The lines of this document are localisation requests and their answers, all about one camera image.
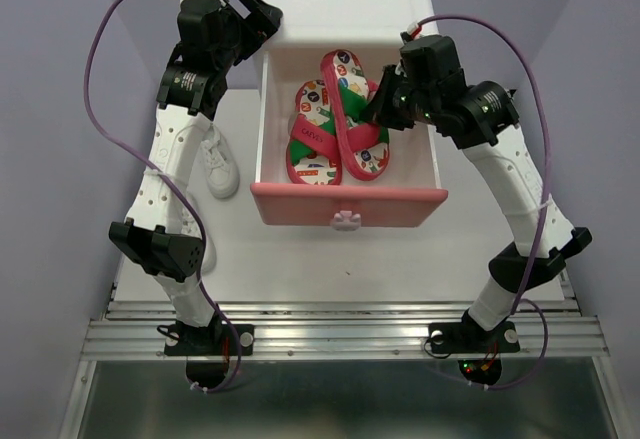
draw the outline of screw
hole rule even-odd
[[[253,336],[250,332],[243,332],[240,336],[240,345],[242,347],[249,347],[251,344],[253,344]]]
[[[504,332],[504,338],[509,344],[515,344],[518,342],[518,333],[513,329],[508,329]]]

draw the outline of slipper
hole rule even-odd
[[[324,82],[306,82],[296,94],[296,119],[287,145],[287,174],[295,184],[337,186],[342,164]]]
[[[377,86],[367,81],[360,61],[349,51],[328,53],[322,59],[321,69],[335,117],[342,162],[356,179],[372,181],[389,163],[389,130],[359,122],[359,112]]]

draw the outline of glass panel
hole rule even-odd
[[[529,360],[504,361],[501,382]],[[80,437],[611,438],[590,359],[548,359],[532,381],[483,392],[442,378],[457,363],[246,363],[229,392],[189,390],[184,364],[98,365]]]

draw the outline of pink strap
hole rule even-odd
[[[329,160],[340,162],[336,137],[315,124],[311,124],[304,114],[298,114],[291,131],[291,137]]]
[[[375,146],[380,137],[380,126],[373,124],[360,124],[347,131],[349,147],[353,152],[362,151]]]

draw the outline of white tabletop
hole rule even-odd
[[[337,232],[329,227],[266,226],[249,191],[259,111],[255,90],[228,91],[218,107],[215,123],[240,168],[236,196],[214,199],[199,159],[189,184],[218,253],[215,269],[204,277],[214,299],[397,302],[477,297],[488,277],[489,260],[512,237],[488,187],[450,140],[437,136],[435,141],[449,198],[419,228]],[[153,278],[127,259],[117,281],[116,301],[167,300]],[[563,299],[557,279],[528,297]]]

